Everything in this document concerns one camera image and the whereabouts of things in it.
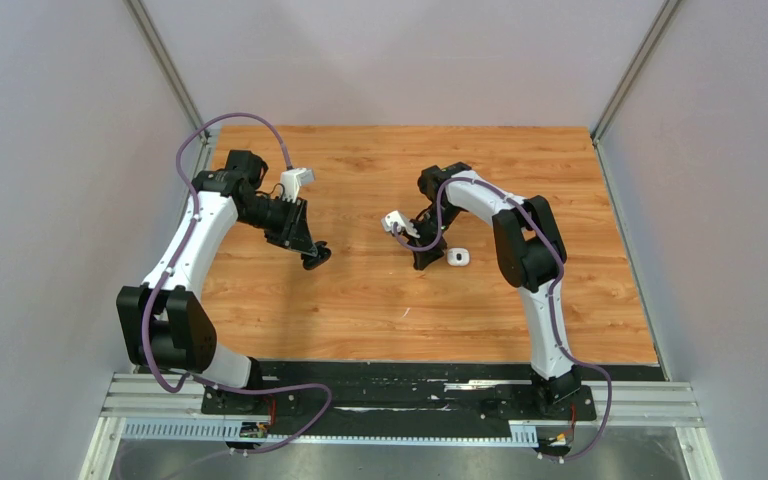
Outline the white earbud charging case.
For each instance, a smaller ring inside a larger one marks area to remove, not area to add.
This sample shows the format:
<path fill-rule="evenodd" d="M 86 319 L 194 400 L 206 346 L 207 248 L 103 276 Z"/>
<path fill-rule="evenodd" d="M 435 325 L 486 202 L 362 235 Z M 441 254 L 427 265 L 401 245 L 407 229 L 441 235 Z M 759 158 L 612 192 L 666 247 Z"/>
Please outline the white earbud charging case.
<path fill-rule="evenodd" d="M 449 248 L 446 251 L 446 261 L 453 267 L 465 267 L 470 263 L 471 255 L 465 248 Z"/>

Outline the black earbud charging case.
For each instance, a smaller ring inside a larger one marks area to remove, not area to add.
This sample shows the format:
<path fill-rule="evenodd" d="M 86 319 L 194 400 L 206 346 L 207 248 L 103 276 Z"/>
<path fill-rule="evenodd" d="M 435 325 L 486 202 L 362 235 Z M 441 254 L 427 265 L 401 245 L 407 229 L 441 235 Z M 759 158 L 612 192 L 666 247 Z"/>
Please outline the black earbud charging case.
<path fill-rule="evenodd" d="M 301 254 L 302 266 L 305 270 L 314 270 L 327 262 L 332 255 L 326 241 L 317 241 L 312 254 Z"/>

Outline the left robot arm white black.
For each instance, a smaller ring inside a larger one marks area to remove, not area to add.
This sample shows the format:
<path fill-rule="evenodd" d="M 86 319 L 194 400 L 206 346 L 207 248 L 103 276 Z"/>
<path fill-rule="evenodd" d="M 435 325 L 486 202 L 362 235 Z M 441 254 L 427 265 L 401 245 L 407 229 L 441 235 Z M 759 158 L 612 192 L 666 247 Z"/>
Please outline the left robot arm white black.
<path fill-rule="evenodd" d="M 198 173 L 184 218 L 161 260 L 139 285 L 123 287 L 116 298 L 133 364 L 229 387 L 228 400 L 243 413 L 258 411 L 266 400 L 259 362 L 223 345 L 201 304 L 223 239 L 242 223 L 261 230 L 268 244 L 299 254 L 306 270 L 331 256 L 326 242 L 314 240 L 307 202 L 299 194 L 313 182 L 313 171 L 282 172 L 280 192 L 272 196 L 260 189 L 267 170 L 256 154 L 233 150 L 223 168 Z"/>

